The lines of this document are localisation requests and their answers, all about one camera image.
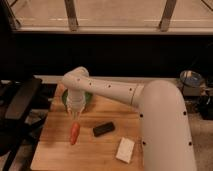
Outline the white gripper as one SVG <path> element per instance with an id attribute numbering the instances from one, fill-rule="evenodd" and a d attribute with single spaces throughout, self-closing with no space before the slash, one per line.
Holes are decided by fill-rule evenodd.
<path id="1" fill-rule="evenodd" d="M 85 108 L 85 92 L 69 90 L 66 105 L 67 110 L 72 113 L 72 122 L 79 123 L 81 112 Z"/>

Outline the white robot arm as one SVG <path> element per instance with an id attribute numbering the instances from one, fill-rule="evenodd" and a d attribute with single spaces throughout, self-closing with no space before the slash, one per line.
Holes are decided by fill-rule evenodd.
<path id="1" fill-rule="evenodd" d="M 87 92 L 138 110 L 145 171 L 197 171 L 185 102 L 173 83 L 99 80 L 78 67 L 62 77 L 62 84 L 68 89 L 67 107 L 71 110 L 84 109 Z"/>

